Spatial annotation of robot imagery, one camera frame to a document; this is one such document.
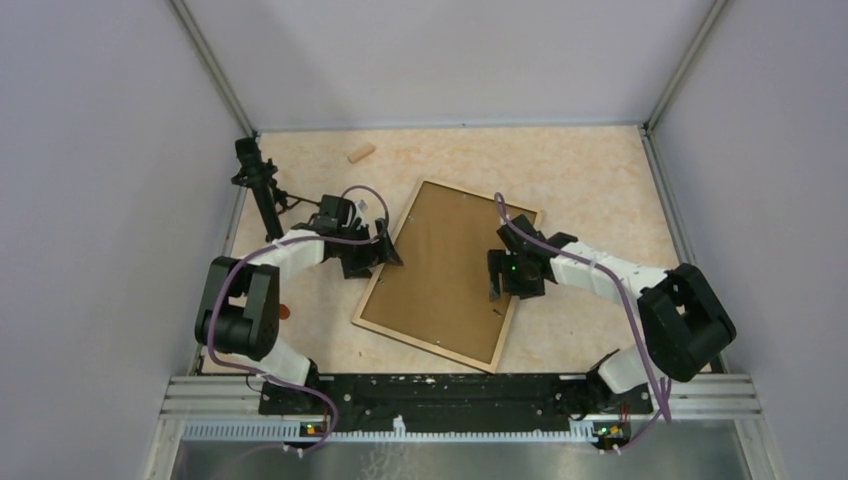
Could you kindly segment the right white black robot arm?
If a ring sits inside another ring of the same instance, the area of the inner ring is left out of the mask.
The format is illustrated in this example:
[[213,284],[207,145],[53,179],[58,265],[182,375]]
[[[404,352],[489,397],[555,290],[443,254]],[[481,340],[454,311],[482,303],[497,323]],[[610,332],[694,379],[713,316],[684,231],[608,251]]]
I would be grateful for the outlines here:
[[586,375],[586,397],[612,412],[635,387],[661,379],[688,382],[737,337],[703,272],[639,265],[558,232],[545,237],[525,215],[502,218],[501,249],[487,253],[489,298],[541,297],[548,284],[589,291],[621,306],[633,346],[603,357]]

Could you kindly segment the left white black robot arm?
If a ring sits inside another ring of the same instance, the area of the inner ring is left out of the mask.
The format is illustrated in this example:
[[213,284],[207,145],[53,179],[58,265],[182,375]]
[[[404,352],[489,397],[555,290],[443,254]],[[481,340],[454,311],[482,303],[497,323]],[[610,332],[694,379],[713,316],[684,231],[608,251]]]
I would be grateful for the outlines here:
[[330,259],[339,261],[346,279],[368,279],[383,264],[402,265],[389,223],[389,213],[368,221],[362,203],[325,195],[308,221],[281,238],[241,258],[215,258],[194,327],[208,359],[284,385],[283,401],[297,413],[314,410],[321,388],[309,379],[313,362],[279,333],[281,288]]

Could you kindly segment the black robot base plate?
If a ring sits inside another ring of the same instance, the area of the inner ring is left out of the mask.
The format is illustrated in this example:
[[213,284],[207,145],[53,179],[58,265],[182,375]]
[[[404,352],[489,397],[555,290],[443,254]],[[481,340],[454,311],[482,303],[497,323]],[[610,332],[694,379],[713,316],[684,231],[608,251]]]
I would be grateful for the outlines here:
[[320,374],[300,392],[265,383],[265,416],[315,416],[338,433],[385,432],[396,418],[411,433],[557,432],[592,415],[653,412],[646,387],[606,393],[582,374]]

